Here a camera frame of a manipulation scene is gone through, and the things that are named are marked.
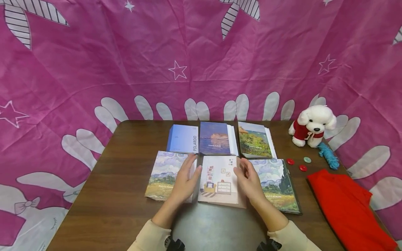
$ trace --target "left hand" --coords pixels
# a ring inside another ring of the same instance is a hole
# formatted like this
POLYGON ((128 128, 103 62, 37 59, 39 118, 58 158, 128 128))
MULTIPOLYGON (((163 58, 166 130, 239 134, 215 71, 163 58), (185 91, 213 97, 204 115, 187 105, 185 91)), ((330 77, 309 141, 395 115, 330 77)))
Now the left hand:
POLYGON ((202 171, 202 166, 198 166, 193 176, 189 178, 191 166, 197 157, 197 155, 191 153, 186 160, 184 160, 179 172, 177 173, 176 182, 173 186, 169 200, 181 204, 193 194, 202 171))

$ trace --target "button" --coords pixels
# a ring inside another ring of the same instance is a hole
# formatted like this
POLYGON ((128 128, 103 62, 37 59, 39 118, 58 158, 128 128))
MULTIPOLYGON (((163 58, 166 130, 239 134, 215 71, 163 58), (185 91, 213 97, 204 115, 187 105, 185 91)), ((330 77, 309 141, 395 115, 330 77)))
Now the button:
POLYGON ((303 172, 307 171, 307 167, 305 165, 299 165, 299 169, 303 172))
POLYGON ((309 157, 304 157, 304 162, 306 162, 306 163, 311 163, 311 158, 309 158, 309 157))
POLYGON ((287 159, 286 162, 287 162, 289 165, 294 165, 294 164, 295 164, 295 162, 294 162, 292 159, 287 159))

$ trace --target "wooden table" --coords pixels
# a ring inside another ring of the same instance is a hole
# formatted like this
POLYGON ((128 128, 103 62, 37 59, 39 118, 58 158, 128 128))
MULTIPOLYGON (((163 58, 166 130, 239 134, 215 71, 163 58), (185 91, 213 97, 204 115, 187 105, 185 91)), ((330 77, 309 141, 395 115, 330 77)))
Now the wooden table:
MULTIPOLYGON (((125 121, 116 129, 80 195, 57 231, 48 251, 125 251, 162 202, 144 197, 158 150, 166 150, 172 124, 199 125, 199 121, 125 121)), ((326 222, 306 176, 322 168, 330 173, 318 150, 298 148, 287 130, 289 121, 252 122, 270 128, 278 158, 292 158, 288 166, 303 215, 287 217, 323 251, 344 250, 326 222), (306 164, 303 157, 311 158, 306 164), (298 165, 306 164, 307 172, 298 165)), ((173 227, 188 251, 255 251, 265 241, 267 229, 249 206, 247 210, 204 203, 184 205, 173 227)))

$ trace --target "photo album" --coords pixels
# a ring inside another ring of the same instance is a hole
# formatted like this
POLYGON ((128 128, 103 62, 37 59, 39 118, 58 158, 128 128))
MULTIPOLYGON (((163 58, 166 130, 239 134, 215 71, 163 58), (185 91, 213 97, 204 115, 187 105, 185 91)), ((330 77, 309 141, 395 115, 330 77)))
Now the photo album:
POLYGON ((239 155, 234 127, 226 123, 200 125, 199 152, 205 155, 239 155))
POLYGON ((246 158, 277 158, 271 132, 260 124, 238 122, 240 152, 246 158))
POLYGON ((239 161, 237 156, 204 156, 198 201, 246 208, 246 196, 233 172, 239 161))
MULTIPOLYGON (((177 173, 187 156, 188 154, 183 153, 158 151, 145 197, 154 200, 167 200, 172 192, 177 173)), ((189 178, 193 176, 196 167, 197 160, 191 166, 189 178)), ((193 196, 191 195, 186 202, 190 203, 192 200, 193 196)))
POLYGON ((279 211, 302 214, 290 173, 283 159, 251 159, 267 200, 279 211))
POLYGON ((198 153, 198 127, 174 124, 169 131, 168 152, 198 153))
MULTIPOLYGON (((234 127, 226 123, 200 122, 197 126, 174 124, 167 151, 158 151, 145 197, 165 201, 176 176, 190 153, 202 153, 203 164, 197 200, 246 208, 246 196, 238 187, 233 168, 240 167, 234 127)), ((250 159, 265 198, 283 213, 302 214, 290 173, 283 159, 277 159, 271 132, 260 124, 238 122, 240 151, 250 159)), ((197 160, 191 166, 194 175, 197 160)), ((194 194, 186 202, 192 202, 194 194)))

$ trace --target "beige sleeve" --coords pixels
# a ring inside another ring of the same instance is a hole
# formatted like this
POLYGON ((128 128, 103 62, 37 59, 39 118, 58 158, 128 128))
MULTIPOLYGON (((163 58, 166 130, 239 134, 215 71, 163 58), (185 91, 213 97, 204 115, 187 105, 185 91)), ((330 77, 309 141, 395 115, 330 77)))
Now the beige sleeve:
POLYGON ((166 251, 165 240, 170 232, 170 229, 163 229, 149 220, 128 251, 166 251))
POLYGON ((268 232, 268 236, 282 244, 280 251, 321 251, 291 220, 284 229, 268 232))

